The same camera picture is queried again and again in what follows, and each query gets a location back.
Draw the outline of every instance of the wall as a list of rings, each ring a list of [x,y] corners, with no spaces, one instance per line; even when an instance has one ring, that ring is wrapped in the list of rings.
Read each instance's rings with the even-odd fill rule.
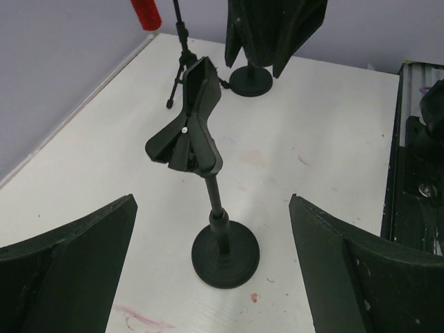
[[[175,33],[172,0],[157,0],[162,30]],[[228,0],[182,0],[191,37],[225,41]],[[323,26],[297,56],[398,72],[405,59],[444,63],[443,0],[329,0]]]
[[[0,181],[146,37],[130,0],[1,0]]]

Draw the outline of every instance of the stand base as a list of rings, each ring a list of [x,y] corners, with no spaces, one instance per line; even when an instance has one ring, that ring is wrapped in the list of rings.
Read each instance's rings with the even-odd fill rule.
[[[256,97],[268,92],[273,86],[273,77],[265,68],[255,68],[255,76],[248,77],[248,67],[236,69],[230,77],[231,90],[240,96]]]
[[[219,252],[210,226],[199,232],[193,244],[191,259],[202,281],[212,287],[231,289],[247,282],[259,264],[259,244],[244,225],[230,221],[230,253]]]

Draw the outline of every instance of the black holder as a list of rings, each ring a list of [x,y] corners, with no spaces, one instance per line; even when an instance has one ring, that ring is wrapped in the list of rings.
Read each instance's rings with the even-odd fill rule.
[[[202,281],[230,289],[253,276],[260,254],[254,234],[230,221],[222,208],[216,176],[223,160],[207,127],[220,98],[216,68],[208,57],[201,58],[184,73],[182,111],[146,143],[145,150],[154,162],[205,179],[212,206],[210,225],[194,241],[191,259]]]
[[[185,23],[182,20],[182,15],[180,14],[180,7],[178,0],[173,0],[174,3],[174,10],[176,12],[176,29],[178,32],[180,44],[182,45],[182,54],[179,58],[179,70],[176,75],[176,78],[174,79],[174,85],[173,90],[171,91],[171,95],[169,97],[169,100],[166,102],[166,107],[168,109],[171,109],[173,107],[174,103],[174,95],[176,94],[176,90],[178,88],[179,83],[182,84],[182,80],[180,79],[180,76],[184,72],[185,68],[188,69],[191,66],[193,66],[197,62],[197,55],[192,53],[188,48],[188,30],[185,27]],[[225,89],[229,89],[230,85],[228,82],[219,79],[220,84]]]
[[[248,66],[236,69],[230,77],[231,90],[240,96],[256,97],[270,91],[273,77],[265,68]]]

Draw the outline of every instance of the table surface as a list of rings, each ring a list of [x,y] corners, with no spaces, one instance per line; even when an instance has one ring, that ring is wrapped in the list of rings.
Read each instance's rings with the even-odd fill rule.
[[[229,78],[222,44],[189,46]],[[191,265],[191,245],[208,224],[205,182],[144,151],[181,109],[181,88],[165,108],[179,55],[176,36],[155,38],[6,184],[0,246],[132,193],[139,210],[107,333],[314,332],[289,199],[296,193],[379,234],[399,78],[292,58],[261,97],[223,90],[209,120],[224,160],[222,203],[255,233],[261,260],[245,285],[218,290]],[[242,55],[235,66],[245,64]]]

